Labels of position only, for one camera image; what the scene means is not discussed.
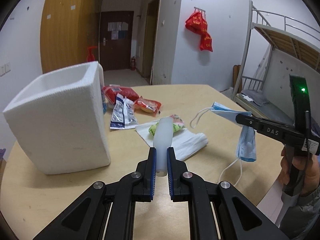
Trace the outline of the green pink tissue pack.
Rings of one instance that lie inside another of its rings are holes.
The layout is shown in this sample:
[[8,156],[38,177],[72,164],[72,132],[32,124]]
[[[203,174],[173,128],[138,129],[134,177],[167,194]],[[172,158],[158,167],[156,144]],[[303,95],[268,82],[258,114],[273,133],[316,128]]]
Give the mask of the green pink tissue pack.
[[[179,115],[173,114],[170,117],[172,118],[173,133],[184,128],[184,121],[180,118]],[[149,133],[152,136],[155,135],[158,124],[159,124],[159,121],[157,121],[155,124],[149,127]]]

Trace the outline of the white paper napkin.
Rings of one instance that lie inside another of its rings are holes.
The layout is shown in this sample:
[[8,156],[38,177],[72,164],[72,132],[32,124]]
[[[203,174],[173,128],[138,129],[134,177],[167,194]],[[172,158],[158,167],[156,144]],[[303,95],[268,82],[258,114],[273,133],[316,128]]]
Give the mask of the white paper napkin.
[[[149,128],[157,122],[159,119],[135,127],[136,132],[150,147],[153,146],[153,135],[149,132]],[[184,127],[174,132],[171,146],[174,148],[176,159],[185,161],[207,144],[208,139],[204,133],[195,134]]]

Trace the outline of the blue white foil packet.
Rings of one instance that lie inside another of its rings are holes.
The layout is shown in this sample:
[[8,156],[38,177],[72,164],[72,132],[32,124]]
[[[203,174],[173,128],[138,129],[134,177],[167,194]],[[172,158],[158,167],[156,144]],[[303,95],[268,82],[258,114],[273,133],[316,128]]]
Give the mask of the blue white foil packet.
[[133,101],[121,94],[116,96],[116,104],[113,108],[110,129],[134,129],[138,126],[138,121],[134,115]]

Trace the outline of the metal bunk bed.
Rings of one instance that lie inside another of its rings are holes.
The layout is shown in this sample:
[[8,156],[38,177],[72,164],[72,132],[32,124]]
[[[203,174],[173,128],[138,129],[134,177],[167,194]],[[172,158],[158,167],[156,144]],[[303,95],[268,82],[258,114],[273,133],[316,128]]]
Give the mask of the metal bunk bed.
[[[310,96],[311,116],[319,122],[319,43],[296,35],[297,30],[319,41],[319,31],[294,18],[279,15],[283,27],[276,28],[268,22],[267,11],[259,10],[249,2],[248,25],[242,62],[237,74],[231,99],[257,117],[293,122],[290,76],[306,79]],[[267,51],[250,77],[245,74],[249,48],[253,46],[251,34],[258,33],[267,43]]]

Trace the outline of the white foam box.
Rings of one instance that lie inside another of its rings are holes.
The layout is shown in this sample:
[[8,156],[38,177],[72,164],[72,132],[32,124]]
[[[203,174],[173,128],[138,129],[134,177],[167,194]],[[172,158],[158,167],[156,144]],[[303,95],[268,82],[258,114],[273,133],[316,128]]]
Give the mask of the white foam box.
[[3,114],[21,149],[44,174],[110,164],[97,61],[40,75]]

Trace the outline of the small red snack packet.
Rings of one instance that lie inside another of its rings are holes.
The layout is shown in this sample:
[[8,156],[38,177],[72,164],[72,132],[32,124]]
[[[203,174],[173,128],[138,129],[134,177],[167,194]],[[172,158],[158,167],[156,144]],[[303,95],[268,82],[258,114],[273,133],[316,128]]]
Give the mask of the small red snack packet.
[[161,103],[155,100],[144,99],[143,97],[138,98],[133,103],[134,109],[140,109],[145,113],[156,115],[161,108]]

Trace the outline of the large red snack bag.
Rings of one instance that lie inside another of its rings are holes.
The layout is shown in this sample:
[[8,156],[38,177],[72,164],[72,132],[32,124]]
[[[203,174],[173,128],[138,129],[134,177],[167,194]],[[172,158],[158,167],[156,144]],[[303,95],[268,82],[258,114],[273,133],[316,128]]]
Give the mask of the large red snack bag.
[[118,94],[131,101],[136,101],[139,98],[139,95],[132,88],[123,86],[104,86],[103,93],[113,105],[116,103]]

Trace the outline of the red fire extinguisher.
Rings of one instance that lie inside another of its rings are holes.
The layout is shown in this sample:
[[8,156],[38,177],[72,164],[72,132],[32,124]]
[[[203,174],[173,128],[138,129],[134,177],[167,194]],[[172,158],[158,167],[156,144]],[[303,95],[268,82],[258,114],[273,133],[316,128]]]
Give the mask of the red fire extinguisher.
[[132,71],[136,70],[136,57],[135,56],[131,57],[131,70]]

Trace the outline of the white red pump bottle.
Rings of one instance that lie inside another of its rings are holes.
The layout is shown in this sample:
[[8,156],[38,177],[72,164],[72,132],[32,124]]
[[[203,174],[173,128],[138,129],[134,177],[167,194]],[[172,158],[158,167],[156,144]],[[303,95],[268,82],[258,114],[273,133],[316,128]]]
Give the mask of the white red pump bottle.
[[[93,55],[93,49],[97,49],[97,46],[89,46],[87,47],[88,55],[87,55],[87,62],[94,62],[95,61],[95,56]],[[102,99],[102,106],[103,106],[103,113],[106,114],[107,112],[107,103],[106,103],[106,98],[105,94],[103,91],[103,88],[105,87],[104,83],[104,71],[103,67],[101,64],[98,64],[98,70],[99,70],[99,80],[100,80],[100,91],[101,91],[101,99]]]

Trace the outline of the red hanging bags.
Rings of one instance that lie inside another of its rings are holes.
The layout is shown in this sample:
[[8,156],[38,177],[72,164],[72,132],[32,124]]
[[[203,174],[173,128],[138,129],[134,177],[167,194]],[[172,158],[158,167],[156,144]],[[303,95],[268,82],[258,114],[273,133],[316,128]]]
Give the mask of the red hanging bags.
[[194,12],[185,21],[185,28],[200,36],[200,51],[213,52],[212,37],[208,33],[208,23],[204,10],[194,8]]

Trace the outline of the dark brown entrance door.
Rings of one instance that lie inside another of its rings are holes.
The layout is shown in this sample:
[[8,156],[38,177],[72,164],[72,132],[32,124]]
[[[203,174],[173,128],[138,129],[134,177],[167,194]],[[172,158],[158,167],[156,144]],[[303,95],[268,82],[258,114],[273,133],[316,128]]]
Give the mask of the dark brown entrance door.
[[133,11],[101,13],[99,62],[105,72],[130,68],[133,16]]

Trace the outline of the wooden wardrobe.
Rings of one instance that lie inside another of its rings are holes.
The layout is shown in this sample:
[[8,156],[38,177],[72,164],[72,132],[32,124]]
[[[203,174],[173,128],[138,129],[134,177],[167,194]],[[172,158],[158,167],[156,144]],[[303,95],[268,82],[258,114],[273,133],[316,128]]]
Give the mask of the wooden wardrobe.
[[45,0],[40,29],[43,73],[87,61],[98,45],[102,0]]

